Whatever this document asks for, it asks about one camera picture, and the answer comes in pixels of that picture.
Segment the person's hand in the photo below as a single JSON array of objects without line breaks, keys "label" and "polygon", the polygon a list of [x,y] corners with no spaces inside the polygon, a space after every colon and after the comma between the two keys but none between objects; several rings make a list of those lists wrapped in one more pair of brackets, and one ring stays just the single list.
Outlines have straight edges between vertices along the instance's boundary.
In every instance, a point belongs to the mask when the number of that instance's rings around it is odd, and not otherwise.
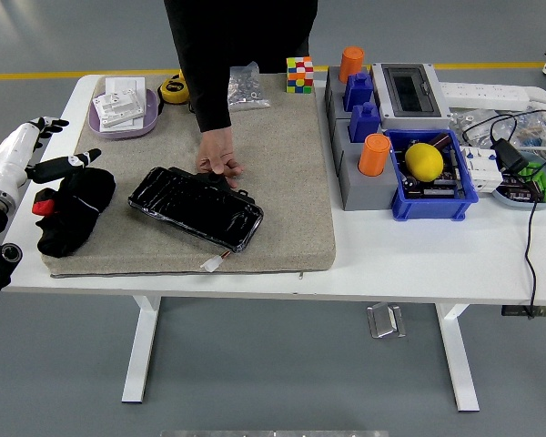
[{"label": "person's hand", "polygon": [[244,168],[235,157],[232,127],[201,134],[196,168],[200,173],[212,172],[224,176],[231,188],[238,187],[236,178],[243,173]]}]

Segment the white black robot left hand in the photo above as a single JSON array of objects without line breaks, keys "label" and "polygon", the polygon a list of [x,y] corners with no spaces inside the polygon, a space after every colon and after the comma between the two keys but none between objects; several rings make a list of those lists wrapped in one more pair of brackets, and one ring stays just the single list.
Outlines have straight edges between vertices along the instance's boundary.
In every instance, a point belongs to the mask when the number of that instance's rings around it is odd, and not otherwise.
[{"label": "white black robot left hand", "polygon": [[46,183],[70,176],[86,168],[101,156],[101,150],[62,156],[29,165],[34,152],[41,147],[39,140],[59,133],[69,124],[60,118],[39,117],[20,125],[0,144],[0,190],[4,192],[20,188],[30,179]]}]

